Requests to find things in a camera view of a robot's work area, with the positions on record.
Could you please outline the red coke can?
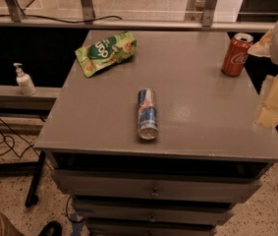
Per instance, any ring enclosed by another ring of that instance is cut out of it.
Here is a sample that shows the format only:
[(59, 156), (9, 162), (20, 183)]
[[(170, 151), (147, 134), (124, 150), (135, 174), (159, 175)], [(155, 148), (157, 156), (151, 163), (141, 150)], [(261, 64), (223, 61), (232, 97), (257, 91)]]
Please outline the red coke can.
[(249, 57), (248, 50), (253, 45), (253, 37), (248, 33), (236, 33), (228, 46), (221, 72), (229, 77), (238, 77)]

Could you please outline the green rice chip bag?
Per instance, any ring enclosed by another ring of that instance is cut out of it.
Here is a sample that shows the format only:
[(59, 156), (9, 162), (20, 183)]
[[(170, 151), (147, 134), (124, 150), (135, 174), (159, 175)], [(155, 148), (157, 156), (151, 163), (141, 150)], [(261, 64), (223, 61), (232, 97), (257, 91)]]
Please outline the green rice chip bag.
[(93, 45), (75, 51), (83, 74), (90, 78), (95, 73), (120, 64), (136, 53), (137, 40), (130, 31), (104, 38)]

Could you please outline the grey drawer cabinet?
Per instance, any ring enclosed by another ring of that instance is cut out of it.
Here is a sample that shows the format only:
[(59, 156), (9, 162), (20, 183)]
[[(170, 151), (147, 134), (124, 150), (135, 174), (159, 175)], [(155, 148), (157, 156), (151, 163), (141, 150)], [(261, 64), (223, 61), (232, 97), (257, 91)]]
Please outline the grey drawer cabinet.
[[(140, 31), (127, 62), (68, 75), (36, 147), (90, 236), (214, 236), (278, 162), (255, 123), (247, 74), (221, 73), (223, 32)], [(138, 135), (138, 93), (155, 93), (158, 136)]]

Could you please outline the white pump dispenser bottle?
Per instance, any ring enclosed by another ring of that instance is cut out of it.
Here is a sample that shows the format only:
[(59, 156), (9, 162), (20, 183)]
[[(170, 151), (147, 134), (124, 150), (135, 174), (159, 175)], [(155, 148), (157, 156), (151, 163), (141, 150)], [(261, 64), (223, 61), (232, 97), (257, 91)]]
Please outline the white pump dispenser bottle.
[(24, 72), (22, 63), (14, 63), (16, 68), (16, 81), (21, 88), (21, 91), (24, 95), (34, 95), (36, 94), (35, 85), (31, 79), (31, 76)]

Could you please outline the black stand leg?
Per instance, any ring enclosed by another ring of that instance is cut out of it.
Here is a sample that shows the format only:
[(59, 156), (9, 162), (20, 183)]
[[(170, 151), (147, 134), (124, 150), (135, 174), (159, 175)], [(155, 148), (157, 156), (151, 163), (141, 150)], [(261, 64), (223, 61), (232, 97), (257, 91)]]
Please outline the black stand leg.
[(32, 180), (28, 189), (28, 195), (25, 202), (26, 207), (34, 206), (38, 202), (38, 195), (36, 194), (36, 189), (38, 187), (39, 179), (41, 176), (44, 159), (45, 159), (45, 152), (42, 151), (39, 155), (38, 162), (35, 165)]

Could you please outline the blue silver energy drink can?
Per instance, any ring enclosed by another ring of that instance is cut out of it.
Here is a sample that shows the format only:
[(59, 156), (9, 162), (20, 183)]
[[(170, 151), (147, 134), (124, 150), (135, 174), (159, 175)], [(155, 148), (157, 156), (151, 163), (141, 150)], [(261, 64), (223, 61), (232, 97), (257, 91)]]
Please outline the blue silver energy drink can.
[(138, 93), (138, 135), (146, 141), (155, 140), (158, 136), (155, 93), (150, 88)]

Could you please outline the black shoe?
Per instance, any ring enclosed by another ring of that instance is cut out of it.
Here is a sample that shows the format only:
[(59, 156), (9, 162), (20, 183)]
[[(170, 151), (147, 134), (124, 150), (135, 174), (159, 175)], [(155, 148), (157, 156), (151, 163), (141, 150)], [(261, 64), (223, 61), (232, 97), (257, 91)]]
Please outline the black shoe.
[(62, 226), (57, 221), (48, 222), (38, 236), (62, 236)]

